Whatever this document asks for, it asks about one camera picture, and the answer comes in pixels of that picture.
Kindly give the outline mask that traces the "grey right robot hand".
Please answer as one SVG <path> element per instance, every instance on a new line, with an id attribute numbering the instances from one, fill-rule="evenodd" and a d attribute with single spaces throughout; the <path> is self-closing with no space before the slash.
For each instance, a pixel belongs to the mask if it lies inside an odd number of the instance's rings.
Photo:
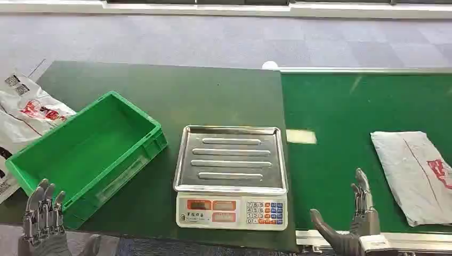
<path id="1" fill-rule="evenodd" d="M 374 206 L 369 181 L 360 168 L 356 169 L 356 180 L 357 183 L 351 184 L 355 210 L 347 234 L 338 233 L 323 220 L 318 210 L 310 209 L 310 217 L 315 229 L 337 255 L 361 255 L 360 237 L 381 233 L 378 211 Z"/>

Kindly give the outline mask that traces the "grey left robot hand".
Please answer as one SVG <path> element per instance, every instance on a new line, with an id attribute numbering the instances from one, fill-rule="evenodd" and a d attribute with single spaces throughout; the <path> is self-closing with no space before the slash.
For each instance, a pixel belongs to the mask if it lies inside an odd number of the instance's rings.
<path id="1" fill-rule="evenodd" d="M 42 179 L 31 193 L 18 238 L 18 255 L 72 255 L 63 225 L 62 205 L 66 196 L 60 191 L 53 198 L 55 184 Z"/>

